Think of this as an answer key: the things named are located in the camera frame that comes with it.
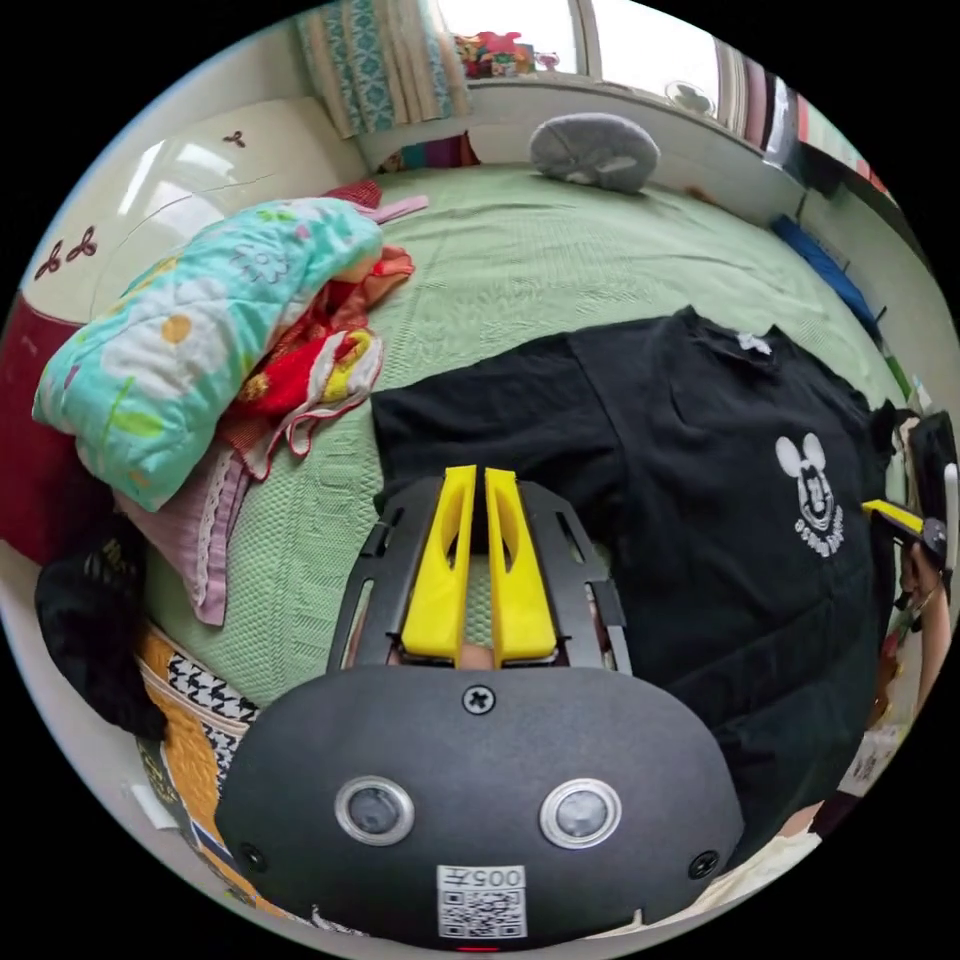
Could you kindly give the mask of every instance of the green bedspread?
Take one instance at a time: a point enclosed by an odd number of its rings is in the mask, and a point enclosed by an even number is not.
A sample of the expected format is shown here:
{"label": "green bedspread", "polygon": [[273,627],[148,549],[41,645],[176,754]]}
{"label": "green bedspread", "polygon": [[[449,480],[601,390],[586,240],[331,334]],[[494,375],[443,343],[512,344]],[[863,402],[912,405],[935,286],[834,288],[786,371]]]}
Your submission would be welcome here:
{"label": "green bedspread", "polygon": [[[837,295],[775,236],[722,210],[659,191],[627,198],[555,183],[528,167],[420,171],[380,182],[384,203],[422,193],[430,206],[384,227],[417,271],[371,314],[386,351],[379,389],[544,334],[692,304],[736,330],[762,334],[777,324],[872,405],[902,402]],[[151,616],[257,703],[322,673],[346,578],[376,519],[380,480],[367,404],[318,433],[302,463],[282,449],[270,478],[247,494],[230,544],[221,630],[194,618],[178,577],[155,553]],[[468,636],[483,641],[487,578],[475,568]]]}

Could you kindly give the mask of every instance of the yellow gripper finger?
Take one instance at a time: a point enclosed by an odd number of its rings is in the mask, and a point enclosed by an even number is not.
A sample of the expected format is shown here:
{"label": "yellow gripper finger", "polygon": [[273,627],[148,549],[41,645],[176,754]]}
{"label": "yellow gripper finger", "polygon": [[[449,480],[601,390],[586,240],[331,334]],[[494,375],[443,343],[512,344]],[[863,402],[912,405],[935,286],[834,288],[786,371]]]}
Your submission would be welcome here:
{"label": "yellow gripper finger", "polygon": [[864,513],[868,514],[879,513],[918,537],[923,535],[923,517],[918,517],[915,513],[911,513],[895,503],[890,503],[887,500],[868,500],[863,504],[863,510]]}
{"label": "yellow gripper finger", "polygon": [[447,468],[401,634],[410,658],[460,665],[476,488],[476,467]]}
{"label": "yellow gripper finger", "polygon": [[486,472],[494,665],[543,660],[557,646],[516,474]]}

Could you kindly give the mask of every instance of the shirt sleeve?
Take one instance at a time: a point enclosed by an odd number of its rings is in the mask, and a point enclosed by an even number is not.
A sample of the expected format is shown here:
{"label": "shirt sleeve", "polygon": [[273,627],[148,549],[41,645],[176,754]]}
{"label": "shirt sleeve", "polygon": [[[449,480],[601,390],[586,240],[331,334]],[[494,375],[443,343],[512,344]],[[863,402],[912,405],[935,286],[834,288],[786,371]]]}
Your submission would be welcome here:
{"label": "shirt sleeve", "polygon": [[[607,541],[623,457],[567,337],[381,391],[371,402],[384,481],[378,511],[414,480],[476,465],[547,487],[570,502],[591,536]],[[477,532],[482,540],[479,525]]]}

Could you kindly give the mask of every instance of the screw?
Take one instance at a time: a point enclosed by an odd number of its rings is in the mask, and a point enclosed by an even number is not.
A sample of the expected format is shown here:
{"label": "screw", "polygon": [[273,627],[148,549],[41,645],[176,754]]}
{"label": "screw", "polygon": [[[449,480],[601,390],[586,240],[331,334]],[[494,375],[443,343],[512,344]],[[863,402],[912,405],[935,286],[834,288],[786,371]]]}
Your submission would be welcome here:
{"label": "screw", "polygon": [[691,880],[703,880],[704,877],[709,877],[717,869],[719,862],[720,854],[715,850],[707,850],[698,857],[694,857],[687,874]]}
{"label": "screw", "polygon": [[482,717],[485,713],[489,713],[496,702],[497,698],[494,692],[489,687],[479,684],[467,687],[462,700],[463,709],[467,713],[472,713],[475,717]]}
{"label": "screw", "polygon": [[240,855],[247,861],[251,870],[263,873],[267,869],[266,858],[252,843],[241,843]]}

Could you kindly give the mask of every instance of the patterned curtain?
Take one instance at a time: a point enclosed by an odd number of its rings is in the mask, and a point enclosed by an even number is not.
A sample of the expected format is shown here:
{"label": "patterned curtain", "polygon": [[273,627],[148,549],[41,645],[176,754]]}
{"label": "patterned curtain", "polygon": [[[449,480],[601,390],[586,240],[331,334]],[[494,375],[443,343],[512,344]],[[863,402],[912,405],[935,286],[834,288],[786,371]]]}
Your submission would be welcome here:
{"label": "patterned curtain", "polygon": [[297,18],[341,137],[466,116],[466,77],[437,0],[340,0]]}

